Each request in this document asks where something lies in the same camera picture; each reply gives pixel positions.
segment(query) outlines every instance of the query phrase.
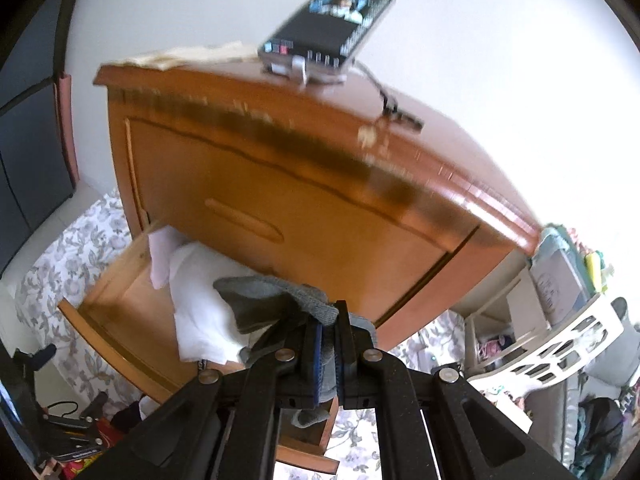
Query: wooden drawer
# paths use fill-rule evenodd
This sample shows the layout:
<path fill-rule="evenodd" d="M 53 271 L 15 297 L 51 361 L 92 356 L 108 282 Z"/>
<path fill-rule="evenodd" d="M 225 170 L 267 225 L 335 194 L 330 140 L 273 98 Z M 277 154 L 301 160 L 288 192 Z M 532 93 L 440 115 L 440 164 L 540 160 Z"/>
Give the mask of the wooden drawer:
<path fill-rule="evenodd" d="M 168 287 L 155 290 L 151 285 L 148 232 L 154 228 L 150 226 L 133 241 L 77 310 L 67 300 L 58 307 L 115 370 L 152 399 L 165 402 L 196 376 L 197 366 L 181 362 L 178 356 L 174 305 Z M 243 368 L 231 362 L 209 366 L 223 374 Z M 323 456 L 337 414 L 337 402 L 331 407 L 332 417 L 308 430 L 283 424 L 276 458 L 335 474 L 338 462 Z"/>
<path fill-rule="evenodd" d="M 316 286 L 373 322 L 445 254 L 415 230 L 244 153 L 160 124 L 126 125 L 138 203 L 151 219 L 258 272 Z"/>

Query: smartphone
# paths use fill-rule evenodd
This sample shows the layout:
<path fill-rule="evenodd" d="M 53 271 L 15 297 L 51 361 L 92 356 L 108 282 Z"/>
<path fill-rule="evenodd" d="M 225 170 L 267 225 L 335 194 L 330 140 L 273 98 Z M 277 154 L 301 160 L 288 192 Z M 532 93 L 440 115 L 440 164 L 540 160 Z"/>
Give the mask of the smartphone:
<path fill-rule="evenodd" d="M 272 72 L 287 75 L 294 60 L 321 82 L 343 80 L 358 50 L 394 0 L 308 0 L 258 50 Z"/>

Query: white wall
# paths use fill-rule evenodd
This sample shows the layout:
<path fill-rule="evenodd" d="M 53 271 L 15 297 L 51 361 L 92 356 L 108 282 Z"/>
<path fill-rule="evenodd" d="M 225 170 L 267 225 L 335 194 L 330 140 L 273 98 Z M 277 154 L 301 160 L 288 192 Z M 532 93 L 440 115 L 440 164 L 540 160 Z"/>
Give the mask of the white wall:
<path fill-rule="evenodd" d="M 101 62 L 257 43 L 303 1 L 78 0 L 67 71 L 84 179 L 114 186 L 106 91 L 91 84 Z M 633 283 L 640 54 L 604 1 L 397 0 L 360 58 L 456 120 L 543 222 L 577 227 Z"/>

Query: black bag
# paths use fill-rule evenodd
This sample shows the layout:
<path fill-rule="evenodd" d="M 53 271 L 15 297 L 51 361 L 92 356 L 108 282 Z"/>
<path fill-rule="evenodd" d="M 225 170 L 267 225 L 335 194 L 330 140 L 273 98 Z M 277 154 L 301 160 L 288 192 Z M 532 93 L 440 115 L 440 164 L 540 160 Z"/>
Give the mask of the black bag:
<path fill-rule="evenodd" d="M 579 408 L 575 459 L 570 470 L 580 480 L 600 480 L 620 448 L 622 412 L 606 397 L 583 402 Z"/>

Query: cable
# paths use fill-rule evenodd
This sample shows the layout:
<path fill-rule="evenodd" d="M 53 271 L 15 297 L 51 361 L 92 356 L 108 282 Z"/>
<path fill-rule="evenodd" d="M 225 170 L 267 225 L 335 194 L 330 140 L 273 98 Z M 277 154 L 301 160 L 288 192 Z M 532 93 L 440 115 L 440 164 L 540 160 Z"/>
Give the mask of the cable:
<path fill-rule="evenodd" d="M 373 72 L 369 69 L 369 67 L 367 65 L 365 65 L 363 62 L 358 61 L 358 60 L 354 61 L 353 64 L 358 70 L 360 70 L 365 76 L 367 76 L 367 78 L 378 89 L 378 91 L 380 92 L 380 97 L 382 97 L 382 101 L 384 103 L 385 110 L 389 109 L 389 110 L 397 111 L 398 110 L 398 101 L 396 100 L 395 97 L 390 96 L 386 92 L 385 87 L 382 85 L 382 83 L 380 81 L 378 81 L 378 78 L 373 74 Z M 389 101 L 391 101 L 393 103 L 391 108 L 389 108 L 389 106 L 388 106 Z"/>
<path fill-rule="evenodd" d="M 378 89 L 378 92 L 380 92 L 383 106 L 382 114 L 384 116 L 391 118 L 391 120 L 393 121 L 409 123 L 418 131 L 422 129 L 422 127 L 424 126 L 424 121 L 398 108 L 398 100 L 387 92 L 384 85 L 378 80 L 378 78 L 373 74 L 369 67 L 358 60 L 355 60 L 353 62 L 353 65 L 358 70 L 360 70 L 360 72 L 362 72 L 367 77 L 367 79 L 369 79 Z"/>
<path fill-rule="evenodd" d="M 80 407 L 78 405 L 78 403 L 75 402 L 74 400 L 60 400 L 59 402 L 54 402 L 53 404 L 50 404 L 49 406 L 47 406 L 47 410 L 50 410 L 51 408 L 55 408 L 56 406 L 59 406 L 60 404 L 75 404 L 76 405 L 76 407 L 74 409 L 72 409 L 70 412 L 63 413 L 60 416 L 73 415 L 78 410 L 78 408 Z"/>

